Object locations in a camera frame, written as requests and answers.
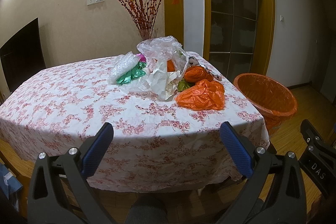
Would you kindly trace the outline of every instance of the glass door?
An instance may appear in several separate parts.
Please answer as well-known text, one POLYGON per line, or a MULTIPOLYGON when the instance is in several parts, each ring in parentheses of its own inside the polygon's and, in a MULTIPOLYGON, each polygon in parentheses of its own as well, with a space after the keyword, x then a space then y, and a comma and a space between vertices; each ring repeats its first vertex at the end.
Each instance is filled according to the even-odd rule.
POLYGON ((257 0, 211 0, 209 62, 229 81, 250 71, 257 0))

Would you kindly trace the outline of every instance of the metal bolt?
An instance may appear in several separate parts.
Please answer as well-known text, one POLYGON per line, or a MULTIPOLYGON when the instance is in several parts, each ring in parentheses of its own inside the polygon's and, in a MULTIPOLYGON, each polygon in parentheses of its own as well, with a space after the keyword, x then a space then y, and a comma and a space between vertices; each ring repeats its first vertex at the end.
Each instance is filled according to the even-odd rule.
POLYGON ((45 158, 45 153, 44 152, 41 152, 39 153, 39 159, 44 159, 45 158))
POLYGON ((257 147, 257 153, 258 154, 263 154, 263 153, 265 153, 265 148, 263 148, 263 147, 257 147))
POLYGON ((78 149, 77 149, 77 148, 75 148, 75 147, 73 147, 73 148, 70 148, 70 149, 69 149, 69 154, 70 154, 70 155, 74 155, 74 154, 76 154, 76 153, 77 153, 77 151, 78 151, 78 149))
POLYGON ((292 152, 292 151, 289 151, 289 152, 288 152, 288 156, 289 156, 290 158, 294 159, 294 158, 295 158, 295 153, 292 152))

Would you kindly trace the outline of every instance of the vase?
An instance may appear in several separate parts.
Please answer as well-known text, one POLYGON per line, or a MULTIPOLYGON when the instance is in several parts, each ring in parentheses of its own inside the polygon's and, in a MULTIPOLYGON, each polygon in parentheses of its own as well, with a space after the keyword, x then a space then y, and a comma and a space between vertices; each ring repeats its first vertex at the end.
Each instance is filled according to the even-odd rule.
POLYGON ((158 29, 139 30, 142 40, 154 39, 158 34, 158 29))

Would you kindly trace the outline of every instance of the black screen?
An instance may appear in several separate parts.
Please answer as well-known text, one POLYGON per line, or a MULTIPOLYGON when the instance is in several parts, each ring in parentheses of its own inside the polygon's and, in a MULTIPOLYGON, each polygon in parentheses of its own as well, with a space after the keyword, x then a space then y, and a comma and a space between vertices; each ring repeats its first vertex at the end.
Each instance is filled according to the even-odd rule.
POLYGON ((0 59, 10 92, 46 68, 38 18, 19 30, 0 48, 0 59))

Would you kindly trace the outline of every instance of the table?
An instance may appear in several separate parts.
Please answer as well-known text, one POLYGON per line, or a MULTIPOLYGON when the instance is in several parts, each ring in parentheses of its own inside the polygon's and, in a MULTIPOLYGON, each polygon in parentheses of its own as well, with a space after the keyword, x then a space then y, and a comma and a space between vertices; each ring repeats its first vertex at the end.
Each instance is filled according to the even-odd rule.
MULTIPOLYGON (((195 52, 200 64, 219 73, 195 52)), ((229 121, 256 146, 267 148, 264 119, 225 78, 225 109, 192 111, 156 94, 123 92, 108 85, 116 57, 81 61, 40 71, 0 107, 0 137, 25 160, 39 152, 65 153, 94 136, 104 122, 114 139, 88 183, 119 192, 198 189, 240 178, 219 138, 229 121)))

